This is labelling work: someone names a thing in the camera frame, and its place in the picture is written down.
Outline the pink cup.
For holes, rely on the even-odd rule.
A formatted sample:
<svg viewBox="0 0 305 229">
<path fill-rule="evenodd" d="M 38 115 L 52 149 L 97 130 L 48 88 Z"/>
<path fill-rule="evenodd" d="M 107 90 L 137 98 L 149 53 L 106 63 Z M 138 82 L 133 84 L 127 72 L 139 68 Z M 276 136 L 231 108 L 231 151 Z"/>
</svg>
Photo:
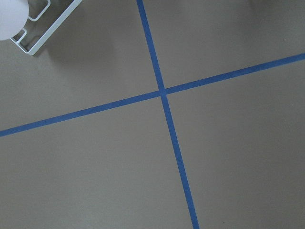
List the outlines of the pink cup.
<svg viewBox="0 0 305 229">
<path fill-rule="evenodd" d="M 0 1 L 0 40 L 17 35 L 26 24 L 29 15 L 27 0 Z"/>
</svg>

